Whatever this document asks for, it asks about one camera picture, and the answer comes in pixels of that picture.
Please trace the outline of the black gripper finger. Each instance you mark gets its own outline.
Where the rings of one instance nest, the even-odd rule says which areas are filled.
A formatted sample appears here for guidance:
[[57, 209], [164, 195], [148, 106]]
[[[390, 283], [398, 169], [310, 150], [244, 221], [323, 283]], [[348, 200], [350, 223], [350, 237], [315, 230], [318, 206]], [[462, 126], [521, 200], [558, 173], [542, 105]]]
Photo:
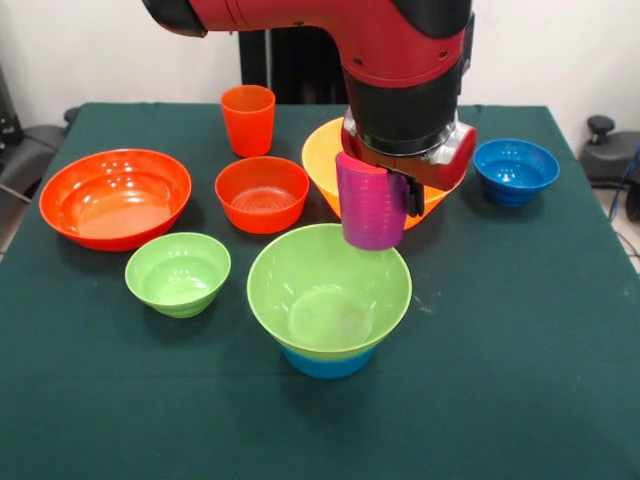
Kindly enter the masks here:
[[424, 186], [416, 182], [412, 177], [405, 177], [406, 212], [410, 217], [419, 217], [424, 214]]

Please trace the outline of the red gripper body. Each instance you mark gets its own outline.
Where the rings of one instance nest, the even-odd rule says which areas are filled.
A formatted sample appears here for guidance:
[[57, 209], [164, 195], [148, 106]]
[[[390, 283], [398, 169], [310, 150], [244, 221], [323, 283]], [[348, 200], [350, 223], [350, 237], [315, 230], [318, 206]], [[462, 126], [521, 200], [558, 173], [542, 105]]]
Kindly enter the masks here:
[[457, 114], [426, 146], [410, 147], [408, 153], [388, 152], [365, 140], [350, 110], [345, 112], [341, 129], [343, 150], [349, 156], [440, 190], [451, 190], [464, 178], [476, 140], [476, 129], [461, 122]]

